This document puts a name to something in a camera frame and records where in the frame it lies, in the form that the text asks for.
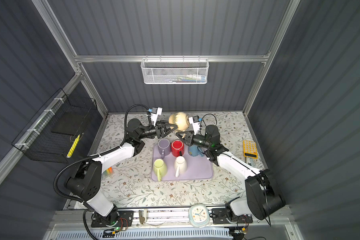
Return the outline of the beige speckled mug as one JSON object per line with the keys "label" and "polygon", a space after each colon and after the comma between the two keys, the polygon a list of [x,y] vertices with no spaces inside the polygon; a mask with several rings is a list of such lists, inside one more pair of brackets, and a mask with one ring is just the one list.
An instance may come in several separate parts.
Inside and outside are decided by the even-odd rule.
{"label": "beige speckled mug", "polygon": [[170,115],[169,123],[177,125],[176,132],[186,131],[190,125],[189,116],[184,112],[178,112]]}

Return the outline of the light green mug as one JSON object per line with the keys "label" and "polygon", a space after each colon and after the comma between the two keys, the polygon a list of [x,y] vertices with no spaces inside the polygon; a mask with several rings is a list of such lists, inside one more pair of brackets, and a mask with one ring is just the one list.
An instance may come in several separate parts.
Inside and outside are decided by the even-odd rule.
{"label": "light green mug", "polygon": [[168,172],[167,164],[163,159],[156,159],[153,164],[153,170],[157,180],[160,182]]}

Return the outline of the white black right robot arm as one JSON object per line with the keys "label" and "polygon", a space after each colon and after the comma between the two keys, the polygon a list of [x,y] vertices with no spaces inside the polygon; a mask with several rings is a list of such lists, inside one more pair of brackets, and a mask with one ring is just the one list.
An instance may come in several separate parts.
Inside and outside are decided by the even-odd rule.
{"label": "white black right robot arm", "polygon": [[189,147],[204,149],[208,160],[245,182],[246,197],[237,197],[226,203],[228,218],[252,215],[258,220],[264,220],[286,205],[273,173],[269,169],[256,169],[231,153],[221,143],[217,126],[207,126],[204,135],[184,131],[177,132],[176,136]]}

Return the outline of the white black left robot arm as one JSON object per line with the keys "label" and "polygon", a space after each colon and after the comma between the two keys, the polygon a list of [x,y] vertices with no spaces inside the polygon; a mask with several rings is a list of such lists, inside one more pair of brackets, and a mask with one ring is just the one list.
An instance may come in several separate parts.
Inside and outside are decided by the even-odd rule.
{"label": "white black left robot arm", "polygon": [[[109,227],[119,223],[120,217],[117,207],[107,199],[101,190],[102,174],[120,161],[139,154],[145,145],[143,139],[161,139],[178,129],[176,124],[157,119],[162,113],[162,108],[149,109],[145,105],[142,107],[147,111],[149,123],[147,126],[144,126],[138,119],[125,119],[124,137],[118,146],[67,165],[60,170],[53,181],[54,191],[59,196],[82,203]],[[71,192],[71,195],[67,195],[59,189],[58,181],[61,175],[73,166],[78,168],[75,175],[66,181],[66,188]]]}

